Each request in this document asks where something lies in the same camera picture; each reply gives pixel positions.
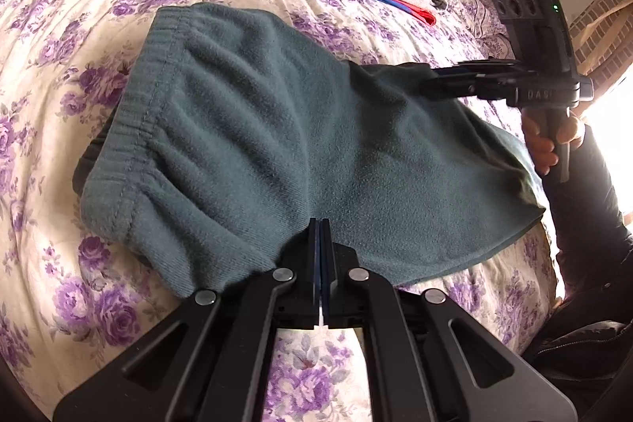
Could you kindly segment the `right hand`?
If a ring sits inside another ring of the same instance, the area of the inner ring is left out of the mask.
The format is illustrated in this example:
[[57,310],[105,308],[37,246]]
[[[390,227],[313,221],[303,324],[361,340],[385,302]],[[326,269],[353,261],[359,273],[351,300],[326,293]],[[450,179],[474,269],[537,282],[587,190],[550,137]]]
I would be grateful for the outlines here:
[[569,145],[570,150],[575,151],[583,145],[586,133],[585,123],[577,119],[575,115],[570,115],[561,123],[556,139],[551,140],[541,131],[541,127],[528,109],[521,112],[521,128],[534,169],[540,176],[547,176],[549,171],[558,164],[559,154],[555,150],[556,144]]

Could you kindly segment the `black sleeved right forearm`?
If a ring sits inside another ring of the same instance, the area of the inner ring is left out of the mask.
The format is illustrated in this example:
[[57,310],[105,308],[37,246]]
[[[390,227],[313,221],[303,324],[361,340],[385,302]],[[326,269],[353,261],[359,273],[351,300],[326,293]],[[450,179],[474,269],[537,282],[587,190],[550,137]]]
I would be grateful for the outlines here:
[[590,126],[571,151],[568,181],[542,177],[565,297],[523,358],[570,398],[579,420],[629,421],[632,235]]

